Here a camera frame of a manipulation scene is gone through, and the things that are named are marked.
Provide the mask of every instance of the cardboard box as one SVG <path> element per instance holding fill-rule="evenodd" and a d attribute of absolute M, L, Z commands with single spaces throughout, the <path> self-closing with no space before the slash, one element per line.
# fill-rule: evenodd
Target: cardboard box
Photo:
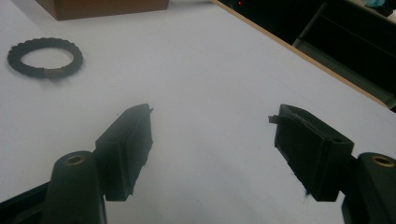
<path fill-rule="evenodd" d="M 167 9 L 169 0 L 36 0 L 57 21 Z"/>

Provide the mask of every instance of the black plastic part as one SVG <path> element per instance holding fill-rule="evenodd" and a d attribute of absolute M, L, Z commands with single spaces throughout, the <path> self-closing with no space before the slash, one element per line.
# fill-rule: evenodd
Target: black plastic part
<path fill-rule="evenodd" d="M 56 48 L 56 49 L 64 49 L 69 51 L 73 55 L 73 62 L 68 64 L 67 66 L 55 68 L 55 69 L 47 69 L 43 67 L 33 67 L 27 64 L 24 64 L 21 61 L 21 58 L 37 49 L 46 49 L 46 48 Z M 39 38 L 25 41 L 24 43 L 20 43 L 17 46 L 11 48 L 8 52 L 7 60 L 9 65 L 15 70 L 24 74 L 28 77 L 36 77 L 36 78 L 55 78 L 55 77 L 67 77 L 77 72 L 77 70 L 82 65 L 82 53 L 79 48 L 63 39 L 59 38 Z"/>
<path fill-rule="evenodd" d="M 125 201 L 133 194 L 152 145 L 149 105 L 127 109 L 96 140 L 97 159 L 107 201 Z"/>
<path fill-rule="evenodd" d="M 0 203 L 0 223 L 38 223 L 46 199 L 48 184 L 45 183 Z"/>
<path fill-rule="evenodd" d="M 350 157 L 349 163 L 344 166 L 340 174 L 343 177 L 341 191 L 346 196 L 342 205 L 343 218 L 346 224 L 368 224 L 369 220 L 356 177 L 357 163 L 356 158 Z"/>
<path fill-rule="evenodd" d="M 393 9 L 390 8 L 390 7 L 387 7 L 387 6 L 380 6 L 380 7 L 378 7 L 378 8 L 376 9 L 376 11 L 377 11 L 379 14 L 385 16 L 385 17 L 388 17 L 388 16 L 390 16 L 390 15 L 393 13 Z"/>
<path fill-rule="evenodd" d="M 341 188 L 343 167 L 353 142 L 309 112 L 281 105 L 276 123 L 275 147 L 316 201 L 335 202 Z"/>
<path fill-rule="evenodd" d="M 356 174 L 368 223 L 396 223 L 396 160 L 375 153 L 360 154 Z"/>
<path fill-rule="evenodd" d="M 55 162 L 41 224 L 105 224 L 96 159 L 78 151 Z"/>

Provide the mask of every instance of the rubber ring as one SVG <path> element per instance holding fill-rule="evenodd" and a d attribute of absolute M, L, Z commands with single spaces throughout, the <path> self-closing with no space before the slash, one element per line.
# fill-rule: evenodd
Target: rubber ring
<path fill-rule="evenodd" d="M 73 55 L 73 62 L 70 64 L 54 69 L 47 69 L 43 67 L 33 67 L 21 62 L 21 58 L 34 50 L 56 48 L 64 49 Z M 24 43 L 20 43 L 17 46 L 11 48 L 8 52 L 7 60 L 9 65 L 17 72 L 26 75 L 28 77 L 35 78 L 54 78 L 54 77 L 67 77 L 77 72 L 82 65 L 82 53 L 79 48 L 63 39 L 59 38 L 39 38 L 33 40 L 27 40 Z"/>

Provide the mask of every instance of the white tabletop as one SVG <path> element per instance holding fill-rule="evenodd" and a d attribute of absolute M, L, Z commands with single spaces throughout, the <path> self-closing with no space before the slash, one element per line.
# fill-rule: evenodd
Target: white tabletop
<path fill-rule="evenodd" d="M 84 64 L 58 82 L 16 73 L 12 46 L 75 43 Z M 62 155 L 148 103 L 154 144 L 134 196 L 106 203 L 108 223 L 343 223 L 317 203 L 274 148 L 267 116 L 310 111 L 356 146 L 396 157 L 396 116 L 207 1 L 164 11 L 56 21 L 35 1 L 0 1 L 0 202 L 50 180 Z M 59 57 L 27 63 L 58 66 Z"/>

